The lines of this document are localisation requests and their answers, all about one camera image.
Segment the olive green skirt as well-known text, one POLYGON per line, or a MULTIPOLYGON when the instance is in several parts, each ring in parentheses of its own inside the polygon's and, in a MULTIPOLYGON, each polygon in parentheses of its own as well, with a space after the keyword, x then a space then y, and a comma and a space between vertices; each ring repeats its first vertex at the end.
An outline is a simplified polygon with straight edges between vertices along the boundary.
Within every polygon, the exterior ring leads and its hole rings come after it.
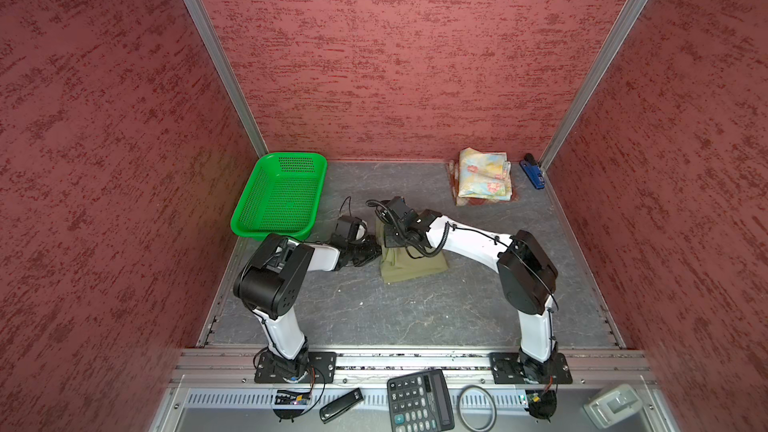
POLYGON ((449 269, 443 253, 432 258, 422 258, 417 252, 412 252, 411 248, 387 248, 384 241, 385 225, 380 219, 376 220, 375 234, 381 247, 380 274, 386 283, 418 279, 449 269))

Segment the red plaid skirt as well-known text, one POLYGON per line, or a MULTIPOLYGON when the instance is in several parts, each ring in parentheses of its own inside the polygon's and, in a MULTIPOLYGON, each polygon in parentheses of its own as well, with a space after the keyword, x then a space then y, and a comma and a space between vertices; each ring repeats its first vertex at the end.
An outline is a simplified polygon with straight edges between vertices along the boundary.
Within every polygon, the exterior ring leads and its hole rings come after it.
POLYGON ((451 187, 451 193, 455 202, 455 205, 458 207, 462 206, 481 206, 481 205, 490 205, 490 204, 499 204, 499 203, 509 203, 509 202, 516 202, 519 200, 519 194, 518 189, 515 186, 515 182, 513 180, 513 177, 511 173, 507 173, 505 176, 505 185, 508 187, 510 194, 508 199, 504 198, 476 198, 476 197, 460 197, 458 195, 459 193, 459 166, 456 161, 450 161, 445 166, 448 179, 451 187))

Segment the floral pastel skirt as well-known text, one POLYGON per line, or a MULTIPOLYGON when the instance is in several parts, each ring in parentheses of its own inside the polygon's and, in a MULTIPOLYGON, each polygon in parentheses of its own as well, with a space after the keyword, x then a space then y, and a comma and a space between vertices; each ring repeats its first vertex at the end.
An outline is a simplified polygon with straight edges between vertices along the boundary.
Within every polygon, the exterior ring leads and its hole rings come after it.
POLYGON ((506 153, 485 153, 473 148, 465 148, 460 152, 459 197, 510 201, 513 192, 511 162, 506 153))

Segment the green plastic basket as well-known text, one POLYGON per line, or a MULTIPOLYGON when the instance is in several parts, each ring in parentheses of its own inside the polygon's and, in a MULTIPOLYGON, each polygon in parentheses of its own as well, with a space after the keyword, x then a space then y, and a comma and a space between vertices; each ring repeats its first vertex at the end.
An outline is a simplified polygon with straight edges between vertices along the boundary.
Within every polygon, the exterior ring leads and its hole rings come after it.
POLYGON ((327 168, 327 159, 317 153, 261 157, 231 217, 232 232, 258 241, 271 233, 307 239, 316 223, 327 168))

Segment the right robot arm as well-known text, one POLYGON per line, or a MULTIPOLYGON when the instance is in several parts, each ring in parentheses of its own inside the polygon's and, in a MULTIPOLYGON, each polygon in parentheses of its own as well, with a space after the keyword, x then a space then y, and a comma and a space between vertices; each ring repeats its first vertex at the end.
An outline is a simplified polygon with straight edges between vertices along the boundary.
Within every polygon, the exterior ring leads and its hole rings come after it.
POLYGON ((546 384, 557 373, 558 353, 553 313, 558 271, 535 237, 525 230, 514 235, 485 231, 426 211, 395 218, 378 214, 384 234, 397 246, 415 250, 419 258, 449 251, 469 258, 498 274, 502 295, 517 310, 521 340, 515 379, 546 384))

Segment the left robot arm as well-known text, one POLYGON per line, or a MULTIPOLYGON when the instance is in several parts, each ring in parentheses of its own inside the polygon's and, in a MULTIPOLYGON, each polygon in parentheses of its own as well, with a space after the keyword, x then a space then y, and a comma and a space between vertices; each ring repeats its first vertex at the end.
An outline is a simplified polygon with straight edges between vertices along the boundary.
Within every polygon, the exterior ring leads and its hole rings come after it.
POLYGON ((372 235, 350 242, 333 235, 329 243, 274 233, 264 239, 233 285, 234 296, 257 317, 268 340, 255 361, 256 381, 297 383, 312 378, 308 339, 295 313, 307 274, 362 267, 381 253, 372 235))

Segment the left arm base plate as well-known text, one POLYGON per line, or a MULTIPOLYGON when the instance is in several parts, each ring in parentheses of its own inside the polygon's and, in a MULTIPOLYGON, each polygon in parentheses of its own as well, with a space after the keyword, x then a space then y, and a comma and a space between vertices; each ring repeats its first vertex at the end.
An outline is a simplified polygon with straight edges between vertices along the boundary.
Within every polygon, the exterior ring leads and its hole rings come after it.
POLYGON ((300 353, 293 361, 272 352, 254 358, 254 382, 257 384, 320 384, 334 381, 337 354, 335 352, 300 353))

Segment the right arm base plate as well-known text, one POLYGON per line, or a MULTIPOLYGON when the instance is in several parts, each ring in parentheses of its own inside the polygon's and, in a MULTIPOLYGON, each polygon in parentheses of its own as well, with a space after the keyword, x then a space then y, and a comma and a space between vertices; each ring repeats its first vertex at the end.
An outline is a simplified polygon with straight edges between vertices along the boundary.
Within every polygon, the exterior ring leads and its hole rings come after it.
POLYGON ((490 370, 495 384, 570 385, 573 377, 566 356, 555 353, 539 362, 525 354, 492 352, 490 370))

